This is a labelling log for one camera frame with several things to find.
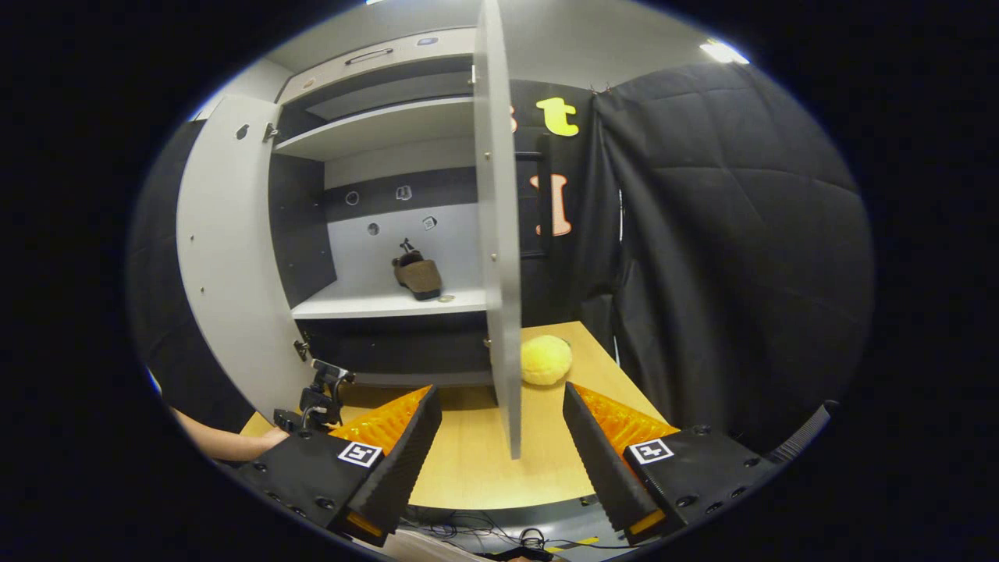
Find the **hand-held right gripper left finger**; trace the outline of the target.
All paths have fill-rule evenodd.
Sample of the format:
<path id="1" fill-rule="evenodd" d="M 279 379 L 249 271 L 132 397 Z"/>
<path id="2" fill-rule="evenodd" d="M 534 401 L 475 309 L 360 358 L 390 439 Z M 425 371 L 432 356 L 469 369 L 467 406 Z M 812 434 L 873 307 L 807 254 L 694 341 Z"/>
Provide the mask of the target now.
<path id="1" fill-rule="evenodd" d="M 425 386 L 334 430 L 296 427 L 235 473 L 303 521 L 382 546 L 409 505 L 440 422 L 439 389 Z"/>

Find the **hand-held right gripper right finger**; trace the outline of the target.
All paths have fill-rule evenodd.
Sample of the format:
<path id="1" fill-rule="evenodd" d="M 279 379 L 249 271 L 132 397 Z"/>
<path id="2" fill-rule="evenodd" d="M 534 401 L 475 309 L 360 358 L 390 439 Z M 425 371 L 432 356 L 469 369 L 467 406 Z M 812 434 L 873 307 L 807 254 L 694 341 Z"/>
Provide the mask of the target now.
<path id="1" fill-rule="evenodd" d="M 571 382 L 563 418 L 611 527 L 631 546 L 706 522 L 777 472 L 707 425 L 680 430 Z"/>

